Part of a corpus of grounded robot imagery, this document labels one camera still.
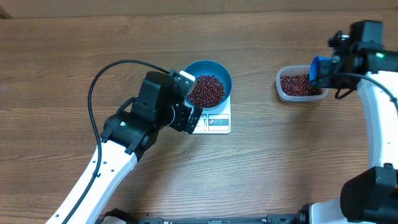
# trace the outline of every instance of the white scale base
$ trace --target white scale base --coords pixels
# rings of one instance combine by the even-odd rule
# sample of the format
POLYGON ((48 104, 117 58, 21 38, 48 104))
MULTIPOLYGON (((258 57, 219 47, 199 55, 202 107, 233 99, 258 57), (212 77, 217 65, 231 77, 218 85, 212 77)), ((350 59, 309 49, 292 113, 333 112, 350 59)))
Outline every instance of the white scale base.
POLYGON ((192 134, 229 134, 231 132, 231 96, 212 110, 203 110, 192 134))

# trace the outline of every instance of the plastic container of beans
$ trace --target plastic container of beans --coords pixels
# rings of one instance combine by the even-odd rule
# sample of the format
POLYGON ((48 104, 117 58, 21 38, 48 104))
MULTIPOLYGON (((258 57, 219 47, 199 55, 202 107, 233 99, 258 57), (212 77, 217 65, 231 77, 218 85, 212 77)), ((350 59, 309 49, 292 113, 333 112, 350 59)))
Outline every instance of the plastic container of beans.
POLYGON ((280 78, 284 75, 303 75, 310 73, 310 65, 293 65, 293 66, 286 66, 279 70, 278 74, 276 75, 276 89, 278 91, 278 95, 280 100, 284 102, 308 102, 314 100, 323 99, 329 92, 327 88, 321 88, 322 94, 315 95, 315 96, 289 96, 288 94, 284 93, 282 90, 282 85, 280 84, 280 78))

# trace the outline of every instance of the red bean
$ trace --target red bean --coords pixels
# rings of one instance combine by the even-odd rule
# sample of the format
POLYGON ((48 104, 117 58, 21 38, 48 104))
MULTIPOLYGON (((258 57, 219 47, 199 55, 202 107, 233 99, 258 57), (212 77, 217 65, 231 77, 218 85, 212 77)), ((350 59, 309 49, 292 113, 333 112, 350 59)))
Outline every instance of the red bean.
POLYGON ((214 75, 201 75, 188 100, 195 106, 212 108, 223 101, 224 95, 224 86, 214 75))
POLYGON ((310 75, 284 75, 280 77, 282 91, 289 96, 316 96, 322 89, 310 86, 310 75))

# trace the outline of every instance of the kitchen scale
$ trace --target kitchen scale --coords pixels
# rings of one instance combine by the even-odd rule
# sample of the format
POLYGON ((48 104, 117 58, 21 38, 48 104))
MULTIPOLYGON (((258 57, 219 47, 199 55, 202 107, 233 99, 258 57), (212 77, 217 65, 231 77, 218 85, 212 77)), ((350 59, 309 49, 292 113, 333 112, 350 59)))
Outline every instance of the kitchen scale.
MULTIPOLYGON (((232 78, 229 71, 218 62, 201 60, 193 62, 184 70, 198 78, 201 75, 214 75, 224 86, 225 96, 218 106, 204 108, 192 134, 229 134, 231 132, 231 91, 232 78)), ((185 105, 193 108, 189 100, 185 105)))

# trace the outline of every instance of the wooden table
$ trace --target wooden table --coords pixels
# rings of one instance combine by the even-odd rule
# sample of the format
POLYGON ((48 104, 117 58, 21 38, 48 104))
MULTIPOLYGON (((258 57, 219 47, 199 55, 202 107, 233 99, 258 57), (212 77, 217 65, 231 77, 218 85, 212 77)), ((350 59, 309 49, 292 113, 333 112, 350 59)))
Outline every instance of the wooden table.
MULTIPOLYGON (((95 149, 88 87, 121 59, 177 70, 222 63, 233 76, 232 132, 161 131, 105 212, 250 217, 338 197, 367 167, 358 96, 282 103, 275 75, 331 55, 327 39, 362 19, 384 21, 386 49, 398 50, 396 10, 0 20, 0 223, 43 223, 61 205, 95 149)), ((147 71, 118 65, 100 78, 100 131, 147 71)))

